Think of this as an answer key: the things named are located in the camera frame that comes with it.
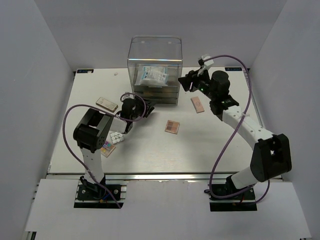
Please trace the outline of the clear smoky makeup organizer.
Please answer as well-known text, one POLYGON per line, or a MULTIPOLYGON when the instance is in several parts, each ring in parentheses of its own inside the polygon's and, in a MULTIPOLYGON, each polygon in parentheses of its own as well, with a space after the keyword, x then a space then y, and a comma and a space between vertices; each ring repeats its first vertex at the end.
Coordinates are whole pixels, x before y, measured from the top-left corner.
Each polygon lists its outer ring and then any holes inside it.
POLYGON ((136 35, 127 69, 132 92, 157 104, 177 105, 182 75, 182 40, 172 35, 136 35))

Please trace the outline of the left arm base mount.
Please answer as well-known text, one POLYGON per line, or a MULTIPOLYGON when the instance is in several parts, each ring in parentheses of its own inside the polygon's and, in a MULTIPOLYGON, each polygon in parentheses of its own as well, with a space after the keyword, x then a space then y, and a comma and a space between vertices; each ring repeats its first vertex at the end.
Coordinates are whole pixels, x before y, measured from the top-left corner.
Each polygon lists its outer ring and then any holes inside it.
MULTIPOLYGON (((107 184, 106 187, 111 191, 113 197, 118 202, 119 206, 124 205, 126 199, 127 185, 126 184, 107 184)), ((102 189, 101 193, 96 193, 85 187, 80 181, 78 182, 74 204, 75 209, 120 209, 114 201, 110 193, 102 189)))

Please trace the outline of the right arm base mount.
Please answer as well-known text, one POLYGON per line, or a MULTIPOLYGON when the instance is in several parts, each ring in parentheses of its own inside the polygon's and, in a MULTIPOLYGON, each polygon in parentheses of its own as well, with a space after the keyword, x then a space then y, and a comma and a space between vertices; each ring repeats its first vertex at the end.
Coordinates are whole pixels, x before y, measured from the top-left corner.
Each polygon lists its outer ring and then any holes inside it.
POLYGON ((205 189, 204 193, 209 195, 211 212, 255 212, 258 210, 253 189, 228 198, 216 198, 211 195, 209 189, 205 189))

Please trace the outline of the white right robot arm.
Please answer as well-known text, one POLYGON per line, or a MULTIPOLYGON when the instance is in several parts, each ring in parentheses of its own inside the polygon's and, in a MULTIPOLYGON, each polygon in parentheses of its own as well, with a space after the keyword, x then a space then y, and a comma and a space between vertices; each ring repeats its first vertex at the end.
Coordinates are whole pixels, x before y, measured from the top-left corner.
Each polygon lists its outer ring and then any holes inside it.
POLYGON ((219 198, 238 199, 244 190, 292 170, 290 142, 286 135, 274 134, 256 123, 230 95, 229 75, 221 70, 209 75, 191 70, 178 78, 186 92, 200 91, 209 98, 212 113, 234 129, 252 148, 250 165, 229 176, 219 198))

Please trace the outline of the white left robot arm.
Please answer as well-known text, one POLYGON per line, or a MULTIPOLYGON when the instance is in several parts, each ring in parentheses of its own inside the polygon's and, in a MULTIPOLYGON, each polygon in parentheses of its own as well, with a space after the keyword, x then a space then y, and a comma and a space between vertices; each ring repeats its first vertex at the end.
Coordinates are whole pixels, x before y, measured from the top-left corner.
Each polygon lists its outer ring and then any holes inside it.
POLYGON ((88 193, 99 200, 105 196, 106 179, 102 168, 101 148, 107 140, 108 133, 127 134, 133 122, 147 118, 155 109, 156 103, 138 97, 126 98, 121 110, 115 116, 89 108, 73 131, 73 139, 80 148, 86 165, 81 183, 88 187, 88 193))

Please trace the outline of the white cotton pad pack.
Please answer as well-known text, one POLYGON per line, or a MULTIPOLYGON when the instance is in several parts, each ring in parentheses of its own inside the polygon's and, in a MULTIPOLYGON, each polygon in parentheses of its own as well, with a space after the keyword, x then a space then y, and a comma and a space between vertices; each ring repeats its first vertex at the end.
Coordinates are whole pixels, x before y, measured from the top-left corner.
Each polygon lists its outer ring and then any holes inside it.
POLYGON ((148 77, 155 81, 156 86, 166 86, 169 75, 167 74, 167 67, 155 66, 155 70, 147 72, 148 77))

